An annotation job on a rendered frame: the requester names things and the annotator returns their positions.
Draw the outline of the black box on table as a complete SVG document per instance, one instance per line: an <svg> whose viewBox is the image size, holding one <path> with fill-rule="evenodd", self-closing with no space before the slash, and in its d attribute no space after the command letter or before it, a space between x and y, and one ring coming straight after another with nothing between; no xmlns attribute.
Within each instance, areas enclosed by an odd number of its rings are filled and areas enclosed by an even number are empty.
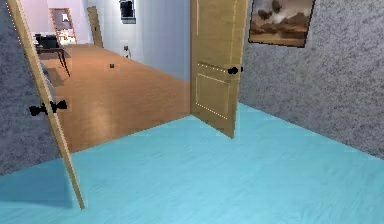
<svg viewBox="0 0 384 224"><path fill-rule="evenodd" d="M41 45L44 49L59 47L59 44L55 35L42 36L41 34L36 34L35 39L37 40L38 44Z"/></svg>

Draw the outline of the dark wooden table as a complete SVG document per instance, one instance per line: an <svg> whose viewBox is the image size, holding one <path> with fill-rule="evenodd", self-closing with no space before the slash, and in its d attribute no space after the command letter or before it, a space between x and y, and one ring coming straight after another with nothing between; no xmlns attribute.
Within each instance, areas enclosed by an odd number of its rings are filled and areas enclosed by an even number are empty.
<svg viewBox="0 0 384 224"><path fill-rule="evenodd" d="M64 51L63 48L44 49L44 48L37 47L36 51L37 51L38 54L56 53L58 55L58 57L59 57L59 61L60 61L61 65L65 68L68 76L70 76L70 72L68 70L67 63L66 63L66 60L65 60L65 51Z"/></svg>

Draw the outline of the brown framed landscape picture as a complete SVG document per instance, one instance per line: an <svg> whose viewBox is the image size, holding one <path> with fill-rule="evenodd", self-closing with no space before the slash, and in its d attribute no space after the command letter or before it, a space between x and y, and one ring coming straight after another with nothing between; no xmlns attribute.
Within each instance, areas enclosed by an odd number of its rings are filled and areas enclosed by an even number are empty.
<svg viewBox="0 0 384 224"><path fill-rule="evenodd" d="M316 0L253 0L249 43L304 48Z"/></svg>

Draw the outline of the dark framed wall picture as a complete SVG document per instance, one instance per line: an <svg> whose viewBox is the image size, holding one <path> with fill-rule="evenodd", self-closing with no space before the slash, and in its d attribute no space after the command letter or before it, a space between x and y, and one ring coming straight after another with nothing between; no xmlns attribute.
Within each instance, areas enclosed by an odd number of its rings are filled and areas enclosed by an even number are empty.
<svg viewBox="0 0 384 224"><path fill-rule="evenodd" d="M119 0L121 21L123 24L135 24L134 0Z"/></svg>

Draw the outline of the light wooden room door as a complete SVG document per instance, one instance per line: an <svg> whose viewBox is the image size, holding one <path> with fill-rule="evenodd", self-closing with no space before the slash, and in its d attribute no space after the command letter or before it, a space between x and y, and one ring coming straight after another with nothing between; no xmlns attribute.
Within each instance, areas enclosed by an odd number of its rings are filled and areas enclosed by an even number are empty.
<svg viewBox="0 0 384 224"><path fill-rule="evenodd" d="M91 27L93 42L96 46L103 47L97 8L95 6L88 7L87 12L89 17L89 23Z"/></svg>
<svg viewBox="0 0 384 224"><path fill-rule="evenodd" d="M46 84L40 60L37 55L35 45L33 44L27 21L20 0L6 0L8 11L12 17L13 26L18 34L18 39L23 47L26 60L32 72L32 77L36 84L36 88L41 101L47 109L47 119L50 124L50 129L56 141L56 145L63 159L66 171L69 175L74 194L81 210L85 208L84 199L81 194L80 186L76 177L75 168L72 162L71 153L69 151L58 115L53 112L50 102L53 100L49 92L49 87Z"/></svg>
<svg viewBox="0 0 384 224"><path fill-rule="evenodd" d="M232 138L235 133L248 0L190 0L191 114Z"/></svg>

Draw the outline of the wooden framed picture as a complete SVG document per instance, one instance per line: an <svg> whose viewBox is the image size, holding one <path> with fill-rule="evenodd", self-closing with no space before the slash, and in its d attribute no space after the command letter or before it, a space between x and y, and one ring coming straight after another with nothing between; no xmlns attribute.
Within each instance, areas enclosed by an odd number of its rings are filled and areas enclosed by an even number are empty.
<svg viewBox="0 0 384 224"><path fill-rule="evenodd" d="M74 25L68 8L50 8L50 15L60 46L77 43Z"/></svg>

